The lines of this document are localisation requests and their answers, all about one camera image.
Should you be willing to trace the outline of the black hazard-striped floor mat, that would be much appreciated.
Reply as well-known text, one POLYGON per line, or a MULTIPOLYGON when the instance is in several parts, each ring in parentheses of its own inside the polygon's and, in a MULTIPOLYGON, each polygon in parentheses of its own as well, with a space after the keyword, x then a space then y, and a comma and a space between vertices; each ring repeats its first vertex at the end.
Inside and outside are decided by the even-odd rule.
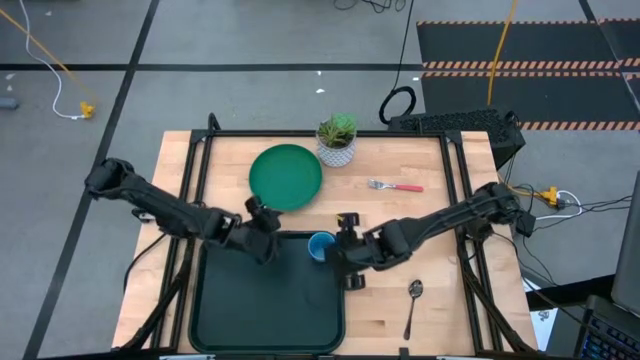
POLYGON ((493 107, 526 130, 636 130, 640 109, 618 72, 429 71, 421 78, 428 113, 493 107))
POLYGON ((594 21, 420 21, 429 70, 605 70, 620 67, 594 21))

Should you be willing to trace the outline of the green plastic plate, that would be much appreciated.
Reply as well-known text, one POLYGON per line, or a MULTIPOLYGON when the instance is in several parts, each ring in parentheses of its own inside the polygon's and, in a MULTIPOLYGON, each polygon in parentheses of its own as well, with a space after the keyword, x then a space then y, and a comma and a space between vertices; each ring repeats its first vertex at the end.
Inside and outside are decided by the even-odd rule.
POLYGON ((319 192, 323 172, 308 149, 280 144, 260 153, 249 171, 249 187, 269 208, 292 212, 308 205, 319 192))

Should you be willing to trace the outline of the black aluminium table frame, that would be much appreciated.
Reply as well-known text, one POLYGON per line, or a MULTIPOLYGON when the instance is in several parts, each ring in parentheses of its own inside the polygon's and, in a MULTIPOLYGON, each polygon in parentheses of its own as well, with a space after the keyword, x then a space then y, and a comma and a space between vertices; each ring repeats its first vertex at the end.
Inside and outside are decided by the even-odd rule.
MULTIPOLYGON (((276 133, 223 130, 213 140, 202 197, 206 204, 243 213, 249 197, 251 163, 265 149, 291 143, 314 149, 309 131, 276 133)), ((286 230, 335 231, 336 215, 356 212, 364 228, 405 216, 423 216, 449 203, 440 144, 413 134, 360 133, 354 160, 324 173, 323 187, 309 207, 282 219, 286 230), (368 180, 417 185, 423 192, 378 190, 368 180)), ((155 306, 168 265, 170 244, 154 224, 142 226, 136 246, 140 260, 132 270, 113 343, 125 344, 155 306)), ((496 305, 511 327, 530 346, 536 338, 508 228, 498 227, 485 244, 496 305)), ((474 351, 463 280, 453 233, 427 241, 412 258, 390 270, 366 272, 366 287, 346 296, 346 334, 341 355, 391 355, 401 349, 413 355, 470 355, 474 351), (408 287, 419 279, 411 337, 403 339, 411 297, 408 287)))

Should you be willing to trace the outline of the dark green plastic tray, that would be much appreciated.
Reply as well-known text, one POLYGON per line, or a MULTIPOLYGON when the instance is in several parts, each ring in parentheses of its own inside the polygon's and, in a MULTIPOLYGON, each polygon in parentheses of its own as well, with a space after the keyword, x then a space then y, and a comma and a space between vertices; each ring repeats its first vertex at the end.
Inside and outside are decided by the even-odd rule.
POLYGON ((322 354, 345 336, 344 290, 308 251, 310 232, 281 232, 266 265, 202 247, 188 330, 202 353, 322 354))

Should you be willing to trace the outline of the light blue plastic cup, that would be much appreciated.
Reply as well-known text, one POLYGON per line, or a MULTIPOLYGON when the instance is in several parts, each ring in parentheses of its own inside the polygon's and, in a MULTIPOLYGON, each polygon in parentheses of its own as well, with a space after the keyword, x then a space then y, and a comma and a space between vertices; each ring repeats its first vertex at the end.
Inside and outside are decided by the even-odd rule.
POLYGON ((326 249, 335 243, 335 236, 328 232, 316 232, 308 240, 309 256, 317 262, 326 261, 326 249))

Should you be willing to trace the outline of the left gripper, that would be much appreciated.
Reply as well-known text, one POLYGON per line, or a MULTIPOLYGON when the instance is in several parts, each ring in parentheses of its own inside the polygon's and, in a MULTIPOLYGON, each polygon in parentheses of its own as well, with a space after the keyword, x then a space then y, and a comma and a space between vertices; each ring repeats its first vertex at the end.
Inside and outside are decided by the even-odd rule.
POLYGON ((239 214, 233 215, 214 242, 223 248, 251 255, 258 264, 267 264, 277 256, 276 232, 281 227, 279 217, 282 212, 265 208, 259 196, 250 197, 244 205, 252 219, 242 222, 239 214))

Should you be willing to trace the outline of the black backlit keyboard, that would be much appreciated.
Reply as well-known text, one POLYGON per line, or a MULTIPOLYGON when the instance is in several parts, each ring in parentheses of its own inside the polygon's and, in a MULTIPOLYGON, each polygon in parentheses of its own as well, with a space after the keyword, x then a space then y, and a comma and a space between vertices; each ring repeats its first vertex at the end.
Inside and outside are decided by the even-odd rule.
POLYGON ((586 303, 574 356, 582 360, 640 360, 640 318, 602 297, 586 303))

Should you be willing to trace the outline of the white paper sheet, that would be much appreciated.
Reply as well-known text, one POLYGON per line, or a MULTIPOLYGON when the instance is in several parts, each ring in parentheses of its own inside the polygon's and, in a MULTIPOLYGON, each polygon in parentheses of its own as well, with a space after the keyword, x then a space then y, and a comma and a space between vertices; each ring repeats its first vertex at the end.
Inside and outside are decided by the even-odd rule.
POLYGON ((531 311, 530 316, 534 327, 534 334, 541 351, 547 349, 551 333, 554 327, 558 309, 546 309, 531 311))

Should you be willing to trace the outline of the red-handled metal fork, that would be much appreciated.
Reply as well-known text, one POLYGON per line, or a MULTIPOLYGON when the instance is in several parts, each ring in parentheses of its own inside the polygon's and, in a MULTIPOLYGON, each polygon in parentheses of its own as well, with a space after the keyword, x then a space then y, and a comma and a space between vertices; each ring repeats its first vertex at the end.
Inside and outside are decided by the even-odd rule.
POLYGON ((368 180, 368 185, 371 188, 378 189, 378 190, 395 189, 395 190, 410 191, 410 192, 423 192, 424 191, 423 187, 417 186, 417 185, 391 184, 391 183, 385 183, 385 182, 377 181, 377 180, 374 180, 374 179, 369 179, 368 180))

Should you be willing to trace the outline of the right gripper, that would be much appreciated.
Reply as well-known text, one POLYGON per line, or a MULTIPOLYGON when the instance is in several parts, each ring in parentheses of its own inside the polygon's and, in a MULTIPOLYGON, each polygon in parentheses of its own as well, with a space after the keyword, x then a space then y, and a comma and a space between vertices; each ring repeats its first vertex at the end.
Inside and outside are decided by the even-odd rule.
MULTIPOLYGON (((339 213, 336 215, 340 230, 336 233, 338 239, 356 239, 355 228, 360 225, 359 214, 355 212, 339 213)), ((379 264, 379 246, 371 233, 364 233, 359 243, 351 247, 342 247, 338 241, 327 247, 327 264, 336 275, 344 277, 346 291, 358 291, 366 287, 363 274, 355 273, 366 268, 373 268, 379 264)))

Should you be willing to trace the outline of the succulent in white patterned pot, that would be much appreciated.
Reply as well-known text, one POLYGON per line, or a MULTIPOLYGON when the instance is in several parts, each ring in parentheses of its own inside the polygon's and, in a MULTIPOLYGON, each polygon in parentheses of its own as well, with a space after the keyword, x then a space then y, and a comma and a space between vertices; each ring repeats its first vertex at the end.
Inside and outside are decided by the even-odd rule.
POLYGON ((348 113, 334 113, 319 124, 316 130, 317 155, 329 167, 349 164, 356 149, 356 117, 348 113))

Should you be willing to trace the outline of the black perforated computer case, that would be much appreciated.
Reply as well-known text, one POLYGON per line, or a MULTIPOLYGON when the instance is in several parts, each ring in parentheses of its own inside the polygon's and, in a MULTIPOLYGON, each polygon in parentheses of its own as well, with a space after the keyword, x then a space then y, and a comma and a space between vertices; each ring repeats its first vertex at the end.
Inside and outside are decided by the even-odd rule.
POLYGON ((517 115, 513 111, 492 107, 453 113, 398 116, 390 120, 388 129, 394 132, 414 133, 486 132, 497 169, 506 164, 526 144, 517 115))

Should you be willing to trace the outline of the grey monitor back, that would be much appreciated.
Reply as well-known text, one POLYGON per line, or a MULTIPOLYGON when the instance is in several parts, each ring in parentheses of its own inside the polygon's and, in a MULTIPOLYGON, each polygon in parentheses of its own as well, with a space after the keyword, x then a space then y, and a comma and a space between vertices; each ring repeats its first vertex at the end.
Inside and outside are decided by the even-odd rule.
POLYGON ((640 317, 640 170, 634 183, 611 296, 617 305, 640 317))

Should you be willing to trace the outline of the metal spoon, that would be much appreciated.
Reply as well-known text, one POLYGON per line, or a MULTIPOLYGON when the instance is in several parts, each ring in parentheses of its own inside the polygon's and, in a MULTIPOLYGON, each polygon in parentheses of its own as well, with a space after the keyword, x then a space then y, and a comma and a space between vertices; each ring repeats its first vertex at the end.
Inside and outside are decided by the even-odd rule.
POLYGON ((408 293, 411 297, 411 304, 410 304, 410 310, 409 310, 407 322, 403 332, 403 339, 406 341, 408 341, 411 337, 412 319, 413 319, 416 300, 423 294, 423 291, 424 291, 424 286, 422 281, 419 279, 412 281, 408 287, 408 293))

